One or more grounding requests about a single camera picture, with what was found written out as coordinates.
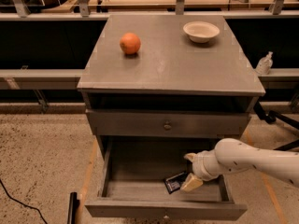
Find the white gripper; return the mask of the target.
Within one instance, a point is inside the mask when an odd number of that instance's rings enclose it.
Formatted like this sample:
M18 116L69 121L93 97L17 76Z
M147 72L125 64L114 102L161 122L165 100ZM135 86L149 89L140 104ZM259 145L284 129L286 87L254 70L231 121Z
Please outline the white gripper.
M182 183L180 189L183 191L193 191L203 185L203 180L210 181L221 174L214 150L205 150L196 154L187 153L184 155L184 159L192 162L193 173L189 173Z

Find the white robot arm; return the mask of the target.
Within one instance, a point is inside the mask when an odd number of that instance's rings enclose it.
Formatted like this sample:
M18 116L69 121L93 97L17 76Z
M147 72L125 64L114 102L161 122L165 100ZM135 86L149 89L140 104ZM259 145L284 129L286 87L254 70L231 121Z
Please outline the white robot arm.
M260 149L234 138L221 139L209 151L188 153L184 156L192 163L192 171L183 182L181 189L192 191L203 185L204 181L257 170L299 187L299 153Z

